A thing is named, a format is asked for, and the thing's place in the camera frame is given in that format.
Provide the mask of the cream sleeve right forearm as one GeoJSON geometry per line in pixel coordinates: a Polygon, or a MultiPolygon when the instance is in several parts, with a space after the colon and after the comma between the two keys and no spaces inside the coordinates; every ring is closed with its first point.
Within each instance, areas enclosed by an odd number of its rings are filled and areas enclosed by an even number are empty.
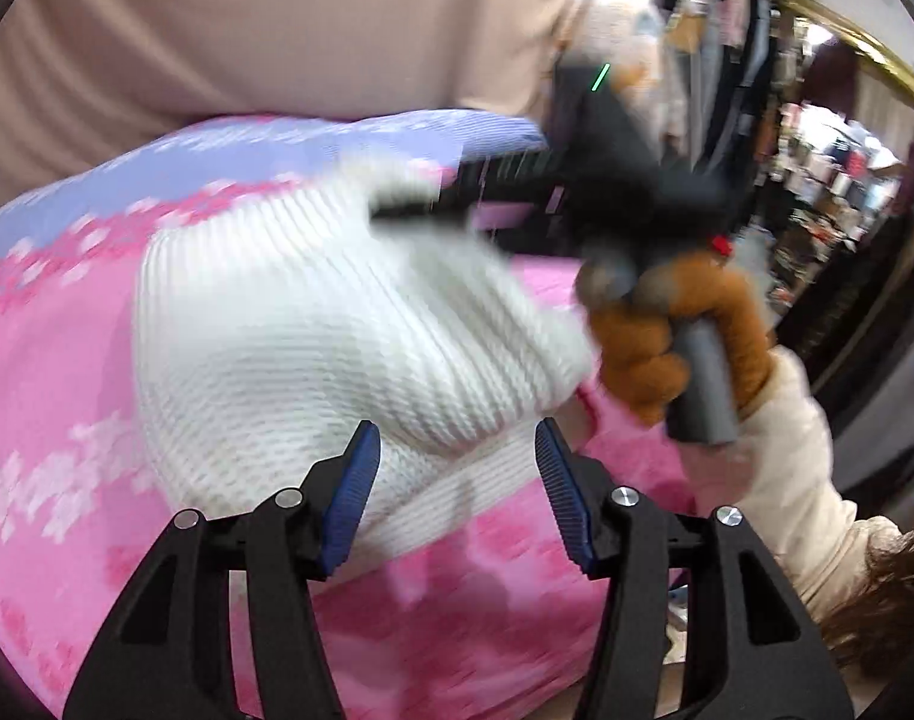
{"type": "Polygon", "coordinates": [[[735,444],[697,450],[685,468],[699,510],[742,512],[821,621],[857,596],[870,558],[898,548],[903,534],[888,518],[859,517],[834,488],[831,434],[804,367],[782,348],[769,360],[768,382],[735,444]]]}

